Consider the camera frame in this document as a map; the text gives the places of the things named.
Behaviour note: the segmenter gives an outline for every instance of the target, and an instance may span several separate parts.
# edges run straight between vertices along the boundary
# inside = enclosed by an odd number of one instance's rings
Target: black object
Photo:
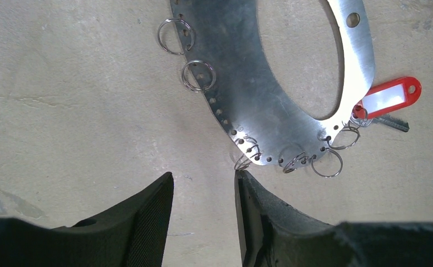
[[[161,266],[173,194],[168,172],[70,228],[0,219],[0,266]]]
[[[249,172],[236,171],[244,267],[433,266],[433,223],[331,226],[292,208]]]

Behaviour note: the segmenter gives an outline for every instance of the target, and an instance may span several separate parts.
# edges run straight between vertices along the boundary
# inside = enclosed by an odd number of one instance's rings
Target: crack
[[[54,96],[53,95],[53,96],[35,96],[35,97],[10,97],[9,95],[8,96],[0,95],[0,99],[4,98],[6,100],[18,101],[18,102],[20,102],[20,103],[22,103],[28,107],[33,107],[33,108],[38,108],[38,106],[32,105],[31,102],[43,104],[43,105],[46,105],[49,107],[73,108],[73,107],[82,106],[81,104],[77,104],[77,103],[65,104],[65,103],[60,103],[60,102],[48,102],[45,100],[45,98],[50,98],[50,97],[60,97],[60,96]]]

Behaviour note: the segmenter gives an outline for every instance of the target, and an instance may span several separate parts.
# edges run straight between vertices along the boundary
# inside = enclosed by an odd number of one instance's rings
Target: white label
[[[374,113],[384,108],[405,102],[403,85],[396,85],[388,89],[368,95],[362,99],[362,106],[368,113]]]

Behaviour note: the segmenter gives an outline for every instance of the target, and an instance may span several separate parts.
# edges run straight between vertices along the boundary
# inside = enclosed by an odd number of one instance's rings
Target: large circular hole
[[[346,19],[346,25],[348,25],[349,28],[354,28],[355,26],[359,25],[360,22],[361,17],[358,13],[351,13]]]
[[[339,29],[330,21],[333,14],[318,1],[256,2],[264,55],[278,83],[310,116],[330,117],[341,93],[335,41]]]

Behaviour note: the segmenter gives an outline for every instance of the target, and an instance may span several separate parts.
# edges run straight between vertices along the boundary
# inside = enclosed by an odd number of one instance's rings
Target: aluminum ring plate
[[[195,31],[195,44],[187,51],[190,37],[183,26],[176,25],[187,60],[203,60],[216,70],[216,84],[204,92],[210,109],[224,131],[255,164],[277,165],[278,159],[283,159],[283,166],[302,151],[320,159],[326,153],[320,148],[327,146],[322,139],[330,136],[334,140],[350,120],[353,106],[372,85],[375,62],[362,0],[328,0],[339,26],[345,75],[338,109],[323,121],[300,109],[272,74],[260,41],[256,0],[170,3],[174,17],[182,17]],[[351,13],[360,17],[354,28],[346,25]],[[210,83],[205,66],[190,69],[194,77],[203,74],[197,79],[201,88]],[[247,152],[255,141],[261,157],[251,157],[254,151]],[[301,166],[301,162],[296,162],[293,167]]]

